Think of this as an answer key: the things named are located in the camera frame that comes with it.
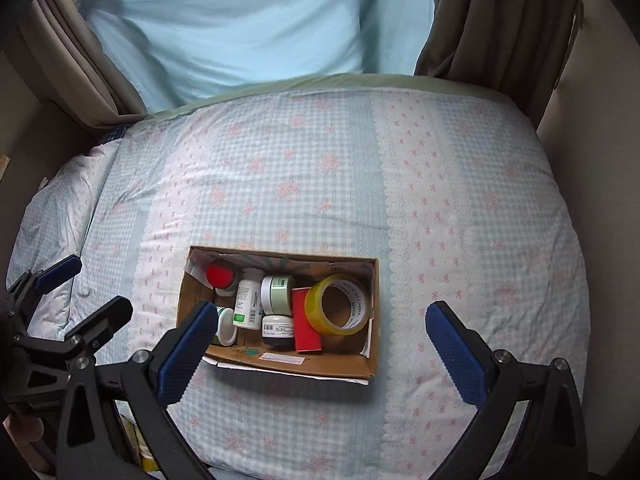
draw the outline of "green mattress edge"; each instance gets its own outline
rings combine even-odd
[[[438,94],[463,95],[487,99],[496,102],[511,103],[511,100],[504,94],[495,90],[490,90],[481,86],[469,85],[437,79],[428,76],[409,76],[395,74],[335,74],[335,75],[310,75],[285,79],[281,81],[262,83],[245,86],[215,95],[206,99],[200,99],[179,108],[164,110],[162,112],[149,115],[149,117],[137,123],[135,127],[149,126],[149,124],[173,119],[181,115],[186,115],[203,106],[231,101],[242,97],[249,97],[260,94],[270,94],[287,90],[331,90],[347,88],[406,88],[411,90],[422,90]]]

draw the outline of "white jar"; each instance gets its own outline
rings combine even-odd
[[[238,327],[234,325],[234,311],[224,306],[218,309],[218,331],[211,341],[212,345],[231,346],[236,342]]]
[[[260,286],[264,272],[249,267],[243,271],[242,280],[238,283],[236,308],[234,309],[234,325],[249,330],[262,328],[262,303],[260,302]]]
[[[289,316],[264,316],[262,318],[262,341],[280,350],[293,350],[293,319]]]

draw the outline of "bed sheet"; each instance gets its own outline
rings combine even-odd
[[[46,269],[70,254],[80,255],[84,237],[119,140],[78,155],[27,206],[6,276],[9,288],[28,269]],[[32,336],[62,338],[69,317],[72,281],[42,298],[29,327]]]
[[[564,356],[582,389],[584,264],[530,123],[470,87],[355,80],[360,88],[258,92],[130,128],[82,245],[65,330],[115,294],[134,305],[99,363],[151,348],[175,325],[190,245],[380,260],[369,385],[202,363],[170,407],[203,460],[254,478],[427,479],[475,412],[425,334],[434,300],[492,348],[544,364]]]

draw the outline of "open cardboard box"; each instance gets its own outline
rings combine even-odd
[[[369,323],[354,335],[323,335],[320,352],[280,352],[263,344],[261,331],[240,328],[234,345],[228,347],[209,345],[204,358],[206,362],[224,368],[261,370],[361,384],[367,384],[369,378],[375,375],[378,364],[380,323],[376,259],[191,247],[180,286],[178,325],[201,300],[212,301],[218,306],[234,307],[235,297],[218,297],[206,279],[207,266],[216,258],[224,258],[239,269],[256,267],[264,270],[267,275],[292,274],[296,279],[296,287],[311,286],[338,272],[349,274],[368,289],[372,314]],[[325,294],[326,298],[331,290],[335,291],[329,288]],[[336,312],[337,317],[333,319],[335,322],[340,321],[340,313],[348,317],[348,300],[341,292],[335,291],[328,300]],[[289,359],[300,362],[299,358],[304,360],[299,364],[277,362],[263,358],[265,353],[279,354],[283,356],[283,361]],[[298,359],[290,359],[286,356],[295,356]]]

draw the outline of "packing tape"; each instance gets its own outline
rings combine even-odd
[[[351,313],[344,326],[334,325],[322,309],[322,297],[330,286],[343,292],[351,304]],[[367,324],[370,310],[369,295],[364,287],[346,274],[334,274],[316,283],[305,298],[305,314],[309,324],[316,332],[325,335],[351,335],[359,332]]]

